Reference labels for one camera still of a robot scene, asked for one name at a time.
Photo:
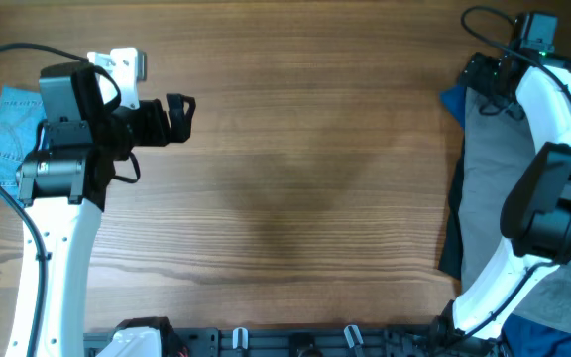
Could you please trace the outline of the grey shorts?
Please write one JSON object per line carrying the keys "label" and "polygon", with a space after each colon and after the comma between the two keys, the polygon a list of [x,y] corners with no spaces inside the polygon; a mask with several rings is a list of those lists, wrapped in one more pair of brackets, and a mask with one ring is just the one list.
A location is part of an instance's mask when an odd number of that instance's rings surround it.
{"label": "grey shorts", "polygon": [[[508,194],[535,155],[529,125],[507,114],[484,116],[488,99],[465,94],[465,155],[458,210],[463,258],[462,290],[479,277],[502,238],[500,216]],[[571,261],[536,285],[514,314],[571,333]]]}

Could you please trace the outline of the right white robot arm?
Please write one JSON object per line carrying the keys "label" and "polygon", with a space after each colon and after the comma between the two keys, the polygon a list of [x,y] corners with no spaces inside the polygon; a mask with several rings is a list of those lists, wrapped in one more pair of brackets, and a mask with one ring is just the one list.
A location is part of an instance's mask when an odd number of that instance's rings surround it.
{"label": "right white robot arm", "polygon": [[515,84],[521,120],[465,94],[458,210],[464,338],[494,340],[512,314],[571,332],[571,69],[530,67]]}

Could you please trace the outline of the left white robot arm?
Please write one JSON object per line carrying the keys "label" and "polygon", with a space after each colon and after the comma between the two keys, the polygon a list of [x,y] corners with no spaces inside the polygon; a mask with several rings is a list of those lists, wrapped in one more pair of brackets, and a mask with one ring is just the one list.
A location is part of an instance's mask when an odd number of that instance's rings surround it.
{"label": "left white robot arm", "polygon": [[194,98],[170,94],[167,104],[133,109],[121,96],[104,100],[102,67],[67,62],[39,80],[46,121],[36,148],[17,170],[25,247],[9,356],[80,356],[88,267],[118,161],[136,146],[183,143],[191,134]]}

